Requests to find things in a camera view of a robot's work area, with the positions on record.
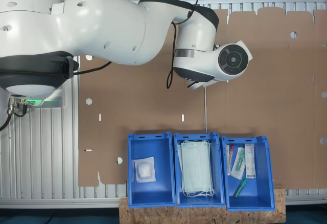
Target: cardboard sheet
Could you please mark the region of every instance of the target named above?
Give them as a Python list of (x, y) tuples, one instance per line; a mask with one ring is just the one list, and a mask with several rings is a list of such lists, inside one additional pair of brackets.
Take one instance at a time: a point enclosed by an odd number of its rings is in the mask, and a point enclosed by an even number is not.
[[(173, 36), (171, 27), (161, 52), (147, 64), (113, 63), (80, 77), (79, 186), (98, 186), (98, 172), (104, 184), (126, 182), (129, 133), (204, 133), (204, 90), (186, 88), (186, 80), (176, 73), (166, 88)], [(81, 60), (82, 70), (105, 63), (99, 58)]]
[[(243, 40), (253, 60), (240, 78), (207, 88), (208, 131), (266, 135), (273, 178), (286, 189), (327, 187), (327, 145), (320, 144), (327, 138), (326, 13), (315, 11), (314, 24), (309, 12), (285, 15), (281, 8), (262, 8), (258, 15), (233, 12), (227, 24), (227, 10), (217, 10), (216, 44)], [(148, 64), (112, 64), (80, 77), (79, 186), (98, 186), (98, 172), (104, 184), (125, 183), (128, 133), (204, 132), (204, 90), (187, 89), (176, 74), (166, 89), (172, 33), (171, 28)], [(104, 63), (83, 58), (81, 66), (87, 70)]]
[(273, 179), (286, 189), (326, 188), (327, 14), (261, 8), (220, 17), (216, 44), (243, 40), (253, 55), (240, 78), (207, 88), (209, 131), (268, 137)]

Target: metal rod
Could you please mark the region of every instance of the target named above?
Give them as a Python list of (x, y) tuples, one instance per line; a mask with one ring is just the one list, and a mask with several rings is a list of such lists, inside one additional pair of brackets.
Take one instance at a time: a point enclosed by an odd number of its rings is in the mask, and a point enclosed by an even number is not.
[[(78, 71), (80, 71), (81, 70), (81, 56), (77, 56), (77, 62), (79, 64)], [(79, 97), (80, 97), (80, 75), (77, 76), (77, 98), (76, 98), (77, 104), (78, 104)], [(77, 134), (78, 134), (78, 112), (77, 112), (77, 126), (76, 127), (77, 127)], [(80, 197), (81, 197), (81, 187), (79, 187), (79, 198)]]
[(66, 198), (65, 189), (65, 121), (64, 121), (64, 85), (62, 86), (62, 108), (61, 108), (61, 159), (62, 159), (62, 198)]
[(29, 112), (29, 126), (30, 126), (30, 171), (31, 171), (31, 199), (34, 198), (34, 187), (33, 187), (33, 146), (32, 146), (32, 109)]
[(51, 186), (52, 186), (52, 198), (55, 198), (55, 156), (54, 156), (54, 117), (53, 108), (50, 109), (50, 124), (51, 124)]
[(11, 172), (11, 122), (8, 124), (8, 154), (9, 154), (9, 188), (10, 198), (12, 198), (12, 172)]
[(2, 151), (1, 151), (1, 132), (0, 132), (0, 198), (3, 198), (2, 192)]
[(40, 151), (41, 151), (41, 197), (44, 198), (44, 179), (43, 179), (43, 122), (42, 122), (42, 108), (40, 108)]
[(22, 150), (21, 150), (21, 118), (18, 119), (19, 130), (19, 179), (20, 179), (20, 198), (24, 198), (22, 191)]
[(207, 119), (207, 113), (206, 113), (206, 87), (205, 87), (204, 88), (204, 131), (205, 131), (205, 133), (207, 133), (206, 119)]
[(15, 198), (17, 198), (17, 193), (18, 193), (18, 184), (17, 184), (17, 164), (16, 164), (16, 160), (17, 160), (17, 157), (16, 157), (16, 116), (13, 115), (14, 119), (13, 119), (13, 141), (14, 141), (14, 144), (13, 144), (13, 147), (14, 147), (14, 177), (15, 177), (15, 180), (14, 180), (14, 185), (15, 185)]
[(75, 89), (74, 78), (72, 78), (72, 124), (73, 124), (73, 198), (76, 198), (76, 158), (75, 158)]

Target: blue plastic bin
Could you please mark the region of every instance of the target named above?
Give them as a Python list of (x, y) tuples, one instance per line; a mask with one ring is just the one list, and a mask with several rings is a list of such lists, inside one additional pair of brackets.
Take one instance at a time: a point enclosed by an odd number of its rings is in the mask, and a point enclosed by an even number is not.
[[(182, 190), (182, 172), (178, 159), (177, 145), (183, 141), (202, 141), (208, 140), (211, 144), (210, 148), (210, 161), (211, 172), (214, 185), (214, 197), (185, 197)], [(223, 187), (223, 174), (220, 157), (220, 143), (217, 133), (206, 133), (203, 135), (180, 135), (174, 134), (175, 146), (175, 176), (176, 176), (176, 196), (177, 207), (190, 208), (190, 207), (224, 207), (224, 187)]]
[[(136, 182), (135, 159), (154, 157), (155, 182)], [(175, 206), (175, 179), (170, 132), (128, 135), (128, 207)]]
[[(270, 153), (267, 137), (253, 138), (220, 138), (222, 146), (223, 168), (224, 168), (224, 185), (226, 195), (226, 208), (228, 211), (274, 211), (275, 196), (272, 181), (272, 172), (270, 166)], [(256, 178), (247, 179), (247, 184), (243, 188), (238, 198), (233, 195), (241, 183), (241, 180), (227, 175), (227, 156), (226, 144), (234, 144), (234, 153), (231, 159), (233, 166), (237, 150), (244, 147), (245, 144), (254, 144), (254, 159)]]

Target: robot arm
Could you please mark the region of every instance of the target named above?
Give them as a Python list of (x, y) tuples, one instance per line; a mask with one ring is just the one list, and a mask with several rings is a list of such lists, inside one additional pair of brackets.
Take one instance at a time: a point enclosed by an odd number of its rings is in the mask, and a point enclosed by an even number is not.
[(213, 50), (218, 17), (178, 0), (0, 0), (0, 87), (31, 97), (72, 77), (73, 56), (140, 65), (161, 50), (172, 21), (182, 22), (174, 70), (205, 84), (240, 76), (252, 56), (242, 42)]

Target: hole in cardboard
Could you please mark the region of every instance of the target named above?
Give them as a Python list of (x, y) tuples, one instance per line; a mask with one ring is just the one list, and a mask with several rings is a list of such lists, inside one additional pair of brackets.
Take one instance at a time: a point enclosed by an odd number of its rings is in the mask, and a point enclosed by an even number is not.
[(87, 99), (86, 99), (86, 104), (87, 104), (87, 105), (91, 105), (91, 104), (92, 104), (92, 100), (91, 100), (90, 98), (87, 98)]
[(327, 145), (327, 138), (326, 137), (320, 138), (320, 143), (321, 145)]
[(93, 60), (93, 56), (92, 56), (92, 55), (85, 55), (85, 58), (86, 58), (87, 60)]
[(297, 37), (297, 33), (296, 33), (295, 31), (292, 31), (292, 32), (291, 32), (291, 37), (292, 37), (292, 38), (296, 38), (296, 37)]
[(123, 162), (123, 159), (121, 158), (121, 157), (118, 157), (117, 159), (116, 159), (116, 163), (117, 164), (121, 164)]

